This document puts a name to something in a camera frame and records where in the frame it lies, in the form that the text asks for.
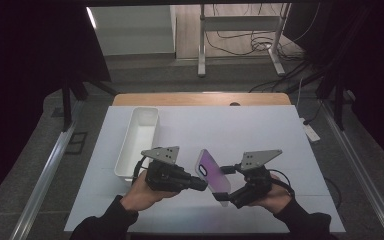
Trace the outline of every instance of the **purple smartphone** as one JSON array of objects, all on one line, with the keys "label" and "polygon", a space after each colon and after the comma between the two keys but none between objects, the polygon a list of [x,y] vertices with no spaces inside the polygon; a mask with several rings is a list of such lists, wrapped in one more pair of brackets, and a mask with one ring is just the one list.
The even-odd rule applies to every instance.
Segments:
[{"label": "purple smartphone", "polygon": [[[220,170],[219,165],[208,152],[207,149],[202,149],[199,154],[198,161],[195,165],[195,171],[198,176],[208,183],[208,188],[212,193],[227,192],[230,193],[230,182]],[[228,201],[221,201],[223,207],[227,207]]]}]

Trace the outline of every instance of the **wooden floor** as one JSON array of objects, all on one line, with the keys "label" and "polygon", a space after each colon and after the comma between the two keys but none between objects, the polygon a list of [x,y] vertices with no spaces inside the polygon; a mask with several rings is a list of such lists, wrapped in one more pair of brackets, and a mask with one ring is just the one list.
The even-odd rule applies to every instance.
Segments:
[{"label": "wooden floor", "polygon": [[[208,4],[205,5],[204,13],[206,16],[278,16],[281,8],[282,4]],[[177,20],[176,56],[178,59],[195,59],[198,57],[200,5],[177,5],[175,6],[175,12]],[[240,34],[248,35],[235,38],[222,38]],[[264,51],[252,52],[251,32],[207,32],[207,36],[211,45],[236,53],[237,55],[212,47],[208,43],[207,38],[205,38],[206,57],[268,55],[267,51],[264,50],[263,45],[261,45],[259,49]],[[253,34],[253,38],[256,37],[273,38],[274,33]],[[260,41],[271,42],[270,40],[264,40],[262,38]],[[290,40],[282,36],[280,43],[285,45],[290,43]],[[284,50],[288,54],[302,52],[302,50],[295,44],[286,45]]]}]

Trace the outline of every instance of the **white tabletop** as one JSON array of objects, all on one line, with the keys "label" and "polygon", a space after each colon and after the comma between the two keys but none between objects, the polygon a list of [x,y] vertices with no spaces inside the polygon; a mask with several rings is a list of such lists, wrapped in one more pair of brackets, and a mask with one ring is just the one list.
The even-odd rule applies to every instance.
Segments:
[{"label": "white tabletop", "polygon": [[[114,166],[134,108],[109,107],[65,231],[73,231],[86,217],[101,216],[115,195],[128,191]],[[288,176],[297,201],[307,212],[330,214],[331,231],[345,232],[294,106],[157,108],[154,146],[179,146],[176,163],[185,171],[197,176],[194,166],[203,148],[220,166],[239,163],[247,151],[281,149],[283,153],[266,167]],[[232,191],[244,185],[241,174],[228,178]],[[140,212],[129,232],[283,233],[288,229],[263,208],[222,207],[207,189],[185,190],[156,203]]]}]

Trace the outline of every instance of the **hand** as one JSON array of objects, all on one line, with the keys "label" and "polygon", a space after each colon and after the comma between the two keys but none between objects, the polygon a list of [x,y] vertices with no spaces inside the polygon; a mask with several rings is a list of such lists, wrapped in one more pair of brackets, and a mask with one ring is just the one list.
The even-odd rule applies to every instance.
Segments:
[{"label": "hand", "polygon": [[[271,174],[271,177],[280,180],[278,176]],[[260,198],[248,206],[261,206],[273,214],[277,214],[291,201],[291,196],[285,188],[272,184],[272,190],[263,198]]]},{"label": "hand", "polygon": [[121,205],[127,211],[142,211],[163,198],[171,198],[179,194],[178,192],[153,191],[145,182],[145,177],[146,170],[139,175],[126,196],[120,200]]}]

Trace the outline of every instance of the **forearm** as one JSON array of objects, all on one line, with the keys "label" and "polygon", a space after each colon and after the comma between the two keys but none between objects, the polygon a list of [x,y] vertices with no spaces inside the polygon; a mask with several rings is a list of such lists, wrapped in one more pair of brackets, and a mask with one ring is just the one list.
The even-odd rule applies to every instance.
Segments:
[{"label": "forearm", "polygon": [[274,217],[286,224],[292,239],[326,240],[330,239],[331,217],[324,213],[308,214],[295,199]]},{"label": "forearm", "polygon": [[71,240],[124,239],[127,229],[136,222],[138,213],[126,211],[117,196],[102,217],[89,217],[74,229]]}]

